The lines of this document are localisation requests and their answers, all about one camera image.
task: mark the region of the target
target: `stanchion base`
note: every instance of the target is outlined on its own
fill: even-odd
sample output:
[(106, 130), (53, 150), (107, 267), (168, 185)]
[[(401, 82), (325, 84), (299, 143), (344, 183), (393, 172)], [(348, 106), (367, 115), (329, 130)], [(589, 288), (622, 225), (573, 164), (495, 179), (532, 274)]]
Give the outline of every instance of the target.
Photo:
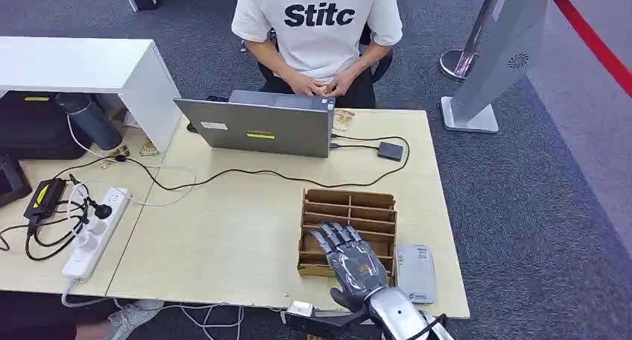
[(465, 78), (467, 78), (470, 70), (472, 70), (472, 67), (474, 67), (476, 60), (478, 59), (478, 54), (474, 54), (474, 57), (472, 58), (472, 63), (470, 64), (470, 67), (465, 71), (465, 75), (456, 75), (456, 65), (458, 64), (458, 60), (461, 59), (462, 53), (463, 51), (461, 50), (452, 49), (451, 51), (443, 53), (441, 55), (441, 58), (439, 59), (439, 70), (441, 70), (441, 72), (447, 75), (450, 79), (454, 79), (455, 81), (465, 81)]
[(474, 119), (468, 122), (455, 122), (452, 116), (452, 97), (444, 96), (439, 102), (443, 114), (443, 126), (450, 131), (466, 131), (470, 133), (497, 133), (498, 123), (493, 113), (492, 104), (487, 105)]

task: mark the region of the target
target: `water bottle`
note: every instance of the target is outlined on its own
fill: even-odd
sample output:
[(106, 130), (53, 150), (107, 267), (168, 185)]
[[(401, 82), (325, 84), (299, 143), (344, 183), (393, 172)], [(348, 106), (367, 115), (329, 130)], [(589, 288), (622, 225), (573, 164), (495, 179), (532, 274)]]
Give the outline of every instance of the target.
[(95, 140), (101, 150), (112, 150), (123, 142), (123, 136), (96, 104), (93, 95), (61, 92), (54, 101), (79, 128)]

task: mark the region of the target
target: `laptop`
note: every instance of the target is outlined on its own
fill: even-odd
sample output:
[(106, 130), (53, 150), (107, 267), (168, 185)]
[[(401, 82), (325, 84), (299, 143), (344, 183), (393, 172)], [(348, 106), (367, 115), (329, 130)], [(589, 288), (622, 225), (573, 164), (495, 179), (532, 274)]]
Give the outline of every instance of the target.
[(329, 156), (334, 98), (235, 90), (228, 101), (174, 101), (213, 148)]

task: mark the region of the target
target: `black bag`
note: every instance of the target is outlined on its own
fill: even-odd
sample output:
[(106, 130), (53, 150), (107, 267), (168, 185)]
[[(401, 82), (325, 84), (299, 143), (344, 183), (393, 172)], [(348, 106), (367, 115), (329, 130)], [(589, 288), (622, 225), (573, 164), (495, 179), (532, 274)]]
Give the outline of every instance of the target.
[[(0, 98), (0, 150), (18, 159), (74, 160), (86, 153), (72, 139), (55, 92), (7, 92)], [(72, 125), (85, 147), (92, 140)]]

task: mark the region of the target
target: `gray carpet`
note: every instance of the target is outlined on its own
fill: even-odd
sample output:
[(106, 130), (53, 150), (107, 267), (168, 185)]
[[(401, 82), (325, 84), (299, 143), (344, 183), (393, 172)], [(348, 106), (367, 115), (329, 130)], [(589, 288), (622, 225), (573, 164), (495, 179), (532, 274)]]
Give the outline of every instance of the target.
[[(458, 85), (437, 56), (461, 46), (477, 0), (399, 0), (405, 36), (376, 85), (378, 105), (423, 109), (437, 153), (472, 318), (456, 339), (632, 339), (632, 261), (557, 128), (523, 79), (495, 104), (501, 132), (446, 132), (436, 103)], [(0, 33), (154, 38), (182, 95), (228, 95), (263, 80), (229, 32), (234, 0), (0, 0)], [(236, 311), (213, 318), (233, 322)], [(371, 329), (353, 338), (375, 338)], [(216, 330), (232, 339), (235, 330)], [(302, 339), (268, 310), (246, 312), (242, 339)], [(177, 310), (131, 337), (205, 339)]]

